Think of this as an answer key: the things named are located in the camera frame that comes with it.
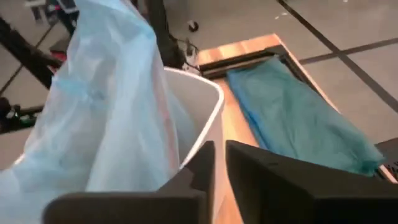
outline plastic bag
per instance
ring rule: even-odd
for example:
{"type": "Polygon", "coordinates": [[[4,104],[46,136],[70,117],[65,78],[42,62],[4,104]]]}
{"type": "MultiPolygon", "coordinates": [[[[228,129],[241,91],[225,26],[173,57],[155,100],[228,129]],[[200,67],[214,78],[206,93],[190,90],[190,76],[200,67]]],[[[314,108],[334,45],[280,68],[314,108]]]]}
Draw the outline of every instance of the plastic bag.
{"type": "Polygon", "coordinates": [[[381,165],[364,134],[277,58],[229,71],[228,81],[260,147],[362,175],[381,165]]]}
{"type": "Polygon", "coordinates": [[[154,31],[130,2],[76,4],[68,60],[24,159],[0,172],[1,223],[39,223],[46,204],[69,192],[157,190],[195,140],[165,82],[154,31]]]}

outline trash bin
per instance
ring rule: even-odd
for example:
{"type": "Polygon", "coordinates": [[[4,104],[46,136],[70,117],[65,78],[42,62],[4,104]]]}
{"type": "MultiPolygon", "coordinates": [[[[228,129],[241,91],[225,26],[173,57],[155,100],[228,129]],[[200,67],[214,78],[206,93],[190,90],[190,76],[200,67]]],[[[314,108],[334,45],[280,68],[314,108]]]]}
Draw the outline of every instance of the trash bin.
{"type": "Polygon", "coordinates": [[[224,93],[217,84],[198,75],[173,68],[165,68],[165,71],[170,89],[185,107],[198,133],[197,140],[181,167],[188,163],[206,141],[213,141],[215,144],[214,221],[224,200],[228,183],[221,120],[224,93]]]}

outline gray floor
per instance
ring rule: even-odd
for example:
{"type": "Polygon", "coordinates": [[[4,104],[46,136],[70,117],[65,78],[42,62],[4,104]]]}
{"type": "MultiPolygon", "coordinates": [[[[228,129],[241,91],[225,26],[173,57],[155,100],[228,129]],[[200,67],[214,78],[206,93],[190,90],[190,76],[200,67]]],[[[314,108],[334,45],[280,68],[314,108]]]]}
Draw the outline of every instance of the gray floor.
{"type": "MultiPolygon", "coordinates": [[[[169,0],[167,12],[170,29],[178,38],[191,38],[200,49],[276,33],[299,58],[316,57],[331,52],[308,29],[290,15],[276,0],[169,0]],[[187,19],[200,25],[189,33],[187,19]]],[[[398,38],[398,1],[396,0],[288,0],[290,6],[318,29],[340,50],[398,38]]],[[[49,28],[36,25],[23,0],[0,1],[0,14],[32,44],[49,28]]],[[[57,24],[39,48],[47,50],[65,29],[57,24]]],[[[398,45],[351,54],[348,57],[398,99],[395,61],[398,45]]],[[[18,68],[19,63],[0,47],[0,86],[18,68]]],[[[305,68],[339,107],[340,111],[369,139],[378,143],[398,137],[398,114],[338,57],[306,64],[305,68]]],[[[42,104],[47,90],[26,69],[22,69],[4,92],[12,103],[22,106],[42,104]]],[[[29,130],[0,136],[0,170],[21,153],[29,130]]]]}

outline wooden surface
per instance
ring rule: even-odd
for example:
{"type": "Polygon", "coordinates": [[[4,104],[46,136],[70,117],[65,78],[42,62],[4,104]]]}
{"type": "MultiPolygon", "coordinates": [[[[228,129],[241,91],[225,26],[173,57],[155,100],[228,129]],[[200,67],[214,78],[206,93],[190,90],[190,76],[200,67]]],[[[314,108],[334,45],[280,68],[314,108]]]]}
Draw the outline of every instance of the wooden surface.
{"type": "MultiPolygon", "coordinates": [[[[285,47],[294,62],[298,65],[298,67],[300,67],[303,73],[312,82],[312,84],[319,91],[321,96],[324,97],[324,99],[335,110],[339,111],[338,108],[331,102],[329,97],[325,94],[325,92],[323,92],[323,90],[317,85],[315,80],[301,66],[299,61],[294,57],[294,55],[291,54],[286,45],[279,39],[276,34],[264,35],[261,37],[256,37],[254,39],[222,45],[214,49],[202,50],[198,54],[198,64],[203,65],[226,58],[252,53],[276,45],[283,45],[285,47]]],[[[220,87],[222,87],[225,97],[225,106],[222,113],[224,140],[232,139],[246,144],[250,144],[252,146],[258,146],[249,128],[249,125],[243,117],[242,111],[239,108],[236,98],[228,87],[228,84],[225,82],[224,79],[215,80],[215,82],[219,84],[220,87]]],[[[397,183],[395,178],[393,178],[393,176],[387,171],[384,166],[381,166],[380,168],[391,182],[397,183]]],[[[218,212],[216,224],[235,223],[243,223],[243,221],[239,214],[239,210],[236,205],[231,186],[229,185],[225,200],[218,212]]]]}

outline folded blue fabric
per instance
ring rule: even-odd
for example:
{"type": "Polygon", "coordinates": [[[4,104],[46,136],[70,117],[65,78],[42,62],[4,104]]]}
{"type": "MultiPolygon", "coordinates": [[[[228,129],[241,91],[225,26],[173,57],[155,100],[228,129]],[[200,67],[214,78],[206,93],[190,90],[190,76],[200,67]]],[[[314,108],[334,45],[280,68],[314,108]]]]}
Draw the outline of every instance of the folded blue fabric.
{"type": "Polygon", "coordinates": [[[381,164],[364,134],[277,58],[231,70],[228,82],[260,147],[368,176],[381,164]]]}

